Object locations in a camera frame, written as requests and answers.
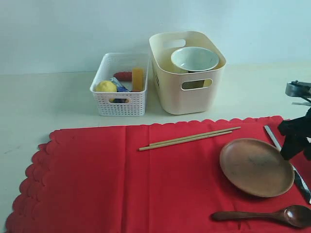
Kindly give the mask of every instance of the knife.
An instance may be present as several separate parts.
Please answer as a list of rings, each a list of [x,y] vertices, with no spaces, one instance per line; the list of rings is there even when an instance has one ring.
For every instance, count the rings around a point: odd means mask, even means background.
[[[274,136],[273,132],[271,131],[270,127],[268,125],[265,125],[264,128],[265,128],[266,132],[268,133],[268,135],[270,136],[270,138],[273,141],[276,148],[279,151],[281,151],[282,147],[279,144],[279,142],[277,141],[277,139]],[[307,203],[311,204],[311,192],[310,192],[307,184],[304,182],[303,178],[301,177],[301,175],[299,174],[297,169],[294,167],[294,165],[292,165],[292,167],[293,167],[294,173],[295,173],[295,184],[297,185],[298,189],[300,190],[301,194],[303,195],[303,197],[305,198]]]

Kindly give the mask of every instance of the white table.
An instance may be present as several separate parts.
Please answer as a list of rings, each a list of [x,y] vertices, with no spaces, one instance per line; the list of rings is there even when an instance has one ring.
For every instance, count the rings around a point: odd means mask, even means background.
[[[308,107],[292,105],[302,99],[285,95],[286,83],[311,82],[311,62],[228,65],[212,109],[174,116],[160,106],[149,81],[145,116],[99,116],[89,86],[95,73],[61,73],[0,76],[0,229],[19,195],[25,169],[37,145],[49,133],[63,128],[138,125],[204,119],[232,119],[281,115],[304,116]]]

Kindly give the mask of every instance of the spoon handle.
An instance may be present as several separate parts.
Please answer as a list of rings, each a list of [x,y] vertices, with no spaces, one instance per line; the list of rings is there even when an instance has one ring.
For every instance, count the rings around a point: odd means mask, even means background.
[[[246,218],[258,218],[267,217],[274,218],[274,215],[270,213],[251,213],[251,212],[237,212],[237,211],[219,211],[211,215],[214,220],[234,220],[234,219],[246,219]]]

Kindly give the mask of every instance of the cream plastic bin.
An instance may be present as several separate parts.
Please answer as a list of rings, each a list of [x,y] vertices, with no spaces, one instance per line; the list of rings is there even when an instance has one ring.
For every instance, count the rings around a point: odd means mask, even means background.
[[[216,46],[200,32],[160,33],[150,37],[149,43],[153,78],[163,109],[174,115],[207,111],[213,104],[226,65],[226,59]],[[190,46],[215,52],[219,57],[219,64],[212,70],[197,73],[176,70],[171,62],[171,54],[179,48]],[[182,84],[190,81],[201,81],[204,85],[195,89],[183,89]]]
[[[133,67],[144,69],[144,90],[142,92],[96,92],[95,87],[117,72],[132,71]],[[149,55],[144,53],[107,53],[99,66],[90,91],[97,103],[99,114],[109,117],[138,117],[145,114],[147,101]],[[128,103],[111,103],[110,99],[128,99]]]

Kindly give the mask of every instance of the chopsticks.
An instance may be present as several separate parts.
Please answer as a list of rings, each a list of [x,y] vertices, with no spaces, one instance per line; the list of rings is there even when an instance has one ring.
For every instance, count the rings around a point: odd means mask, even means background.
[[[190,135],[186,137],[175,138],[175,139],[166,140],[162,142],[155,142],[155,143],[149,144],[149,146],[147,147],[139,148],[139,151],[150,150],[150,149],[155,149],[155,148],[160,148],[160,147],[167,147],[167,146],[176,145],[180,143],[201,140],[201,139],[209,138],[209,137],[216,137],[216,136],[232,133],[232,130],[237,130],[240,128],[241,127],[238,126],[238,127],[233,127],[233,128],[223,129],[223,130],[216,130],[216,131],[211,131],[207,133],[200,133],[200,134]]]

